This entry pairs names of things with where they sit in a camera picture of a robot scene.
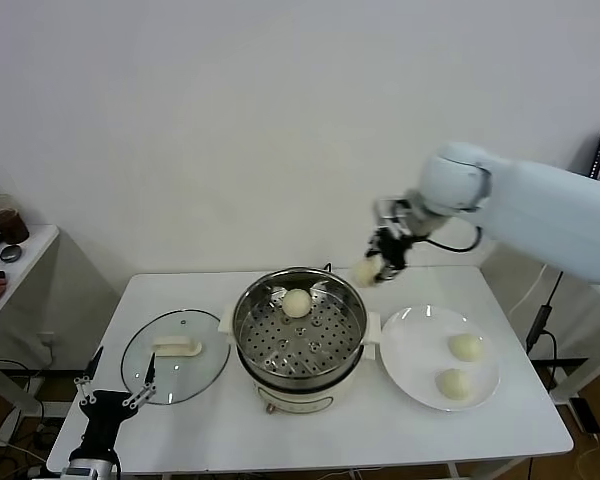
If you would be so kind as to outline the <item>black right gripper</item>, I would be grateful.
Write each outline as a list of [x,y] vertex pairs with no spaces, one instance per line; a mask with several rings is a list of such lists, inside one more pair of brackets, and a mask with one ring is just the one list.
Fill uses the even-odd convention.
[[395,235],[389,228],[374,231],[364,256],[371,258],[379,255],[383,264],[374,276],[374,283],[380,285],[394,280],[406,268],[406,252],[415,243],[411,235]]

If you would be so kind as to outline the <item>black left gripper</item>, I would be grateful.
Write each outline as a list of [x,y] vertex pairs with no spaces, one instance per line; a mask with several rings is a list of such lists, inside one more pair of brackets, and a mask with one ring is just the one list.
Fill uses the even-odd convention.
[[142,389],[131,396],[128,392],[96,390],[92,380],[103,354],[99,347],[83,372],[74,378],[82,413],[87,417],[87,427],[82,436],[82,447],[112,449],[120,426],[137,414],[137,408],[148,403],[156,394],[155,354],[151,355]]

